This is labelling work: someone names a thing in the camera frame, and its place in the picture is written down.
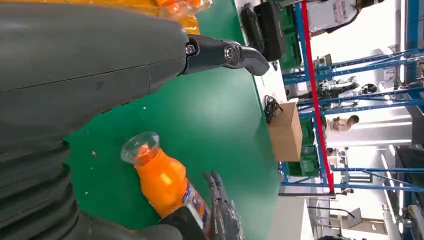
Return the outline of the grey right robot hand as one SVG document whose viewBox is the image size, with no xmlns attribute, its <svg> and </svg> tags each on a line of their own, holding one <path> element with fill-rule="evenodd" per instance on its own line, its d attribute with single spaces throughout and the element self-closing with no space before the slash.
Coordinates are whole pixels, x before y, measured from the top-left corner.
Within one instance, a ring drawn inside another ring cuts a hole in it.
<svg viewBox="0 0 424 240">
<path fill-rule="evenodd" d="M 240 216 L 228 198 L 221 176 L 211 171 L 203 177 L 210 191 L 211 207 L 189 183 L 182 206 L 158 223 L 175 227 L 183 240 L 243 240 Z"/>
</svg>

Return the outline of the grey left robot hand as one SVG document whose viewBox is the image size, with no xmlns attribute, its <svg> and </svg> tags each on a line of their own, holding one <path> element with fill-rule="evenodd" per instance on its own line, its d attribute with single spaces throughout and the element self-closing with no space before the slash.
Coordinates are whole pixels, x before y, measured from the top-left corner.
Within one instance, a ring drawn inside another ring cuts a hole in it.
<svg viewBox="0 0 424 240">
<path fill-rule="evenodd" d="M 268 61 L 176 21 L 94 5 L 0 4 L 0 237 L 181 240 L 175 227 L 124 228 L 79 210 L 66 137 L 173 78 L 219 67 L 264 75 Z"/>
</svg>

